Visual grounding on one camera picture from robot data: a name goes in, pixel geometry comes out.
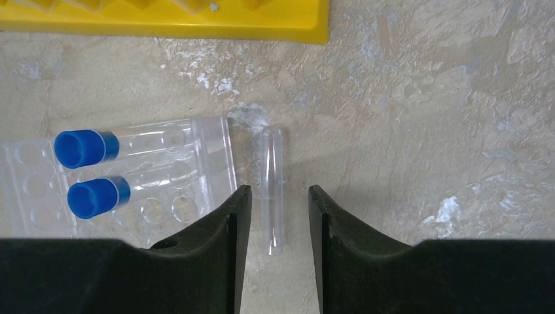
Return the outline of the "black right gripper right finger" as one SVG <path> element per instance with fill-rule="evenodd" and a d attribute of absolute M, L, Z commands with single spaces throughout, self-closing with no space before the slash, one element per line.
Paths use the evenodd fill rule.
<path fill-rule="evenodd" d="M 411 246 L 308 190 L 322 313 L 553 313 L 554 242 L 435 239 Z"/>

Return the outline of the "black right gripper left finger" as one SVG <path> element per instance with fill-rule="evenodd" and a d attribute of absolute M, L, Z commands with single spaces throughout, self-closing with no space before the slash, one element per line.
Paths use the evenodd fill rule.
<path fill-rule="evenodd" d="M 2 239 L 2 313 L 239 313 L 251 187 L 140 249 L 119 239 Z"/>

